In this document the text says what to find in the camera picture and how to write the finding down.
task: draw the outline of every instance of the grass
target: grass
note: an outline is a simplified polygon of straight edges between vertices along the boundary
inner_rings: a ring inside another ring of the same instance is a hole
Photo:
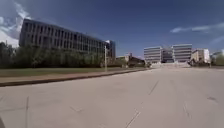
[[[124,68],[108,68],[108,71],[127,70]],[[104,68],[38,68],[38,69],[0,69],[0,77],[41,76],[50,74],[74,74],[103,72]]]

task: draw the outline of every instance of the office building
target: office building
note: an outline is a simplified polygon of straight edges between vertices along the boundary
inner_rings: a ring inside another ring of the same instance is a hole
[[[116,59],[116,45],[114,41],[107,40],[107,49],[108,49],[108,56],[113,59],[113,61]]]
[[[146,63],[159,63],[162,61],[162,47],[144,48],[144,57]]]
[[[197,49],[192,52],[191,59],[195,62],[210,63],[210,55],[208,49]]]
[[[187,62],[191,59],[192,45],[180,44],[173,45],[173,59],[175,62]]]
[[[173,52],[171,48],[163,48],[162,49],[162,63],[173,63]]]
[[[34,20],[24,19],[19,45],[49,49],[74,50],[83,54],[104,56],[105,46],[109,49],[108,57],[115,60],[115,42],[73,32],[68,29]]]
[[[125,64],[122,65],[123,67],[135,67],[135,66],[145,66],[145,61],[139,57],[135,57],[132,53],[128,53],[125,56],[119,56],[116,60],[124,61]]]
[[[173,45],[172,47],[144,48],[145,61],[148,63],[187,62],[191,59],[191,44]]]

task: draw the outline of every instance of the asphalt road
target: asphalt road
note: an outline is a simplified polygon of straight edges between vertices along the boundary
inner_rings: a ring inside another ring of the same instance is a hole
[[[0,116],[6,128],[224,128],[224,70],[3,87]]]

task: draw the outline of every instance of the pole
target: pole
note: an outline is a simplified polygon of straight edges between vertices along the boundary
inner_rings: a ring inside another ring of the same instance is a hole
[[[107,72],[107,46],[105,45],[105,72]]]

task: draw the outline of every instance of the blue sky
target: blue sky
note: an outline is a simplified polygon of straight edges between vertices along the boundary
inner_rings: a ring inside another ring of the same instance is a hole
[[[30,18],[114,40],[118,56],[181,43],[214,52],[224,47],[223,7],[222,0],[0,0],[0,41],[18,46]]]

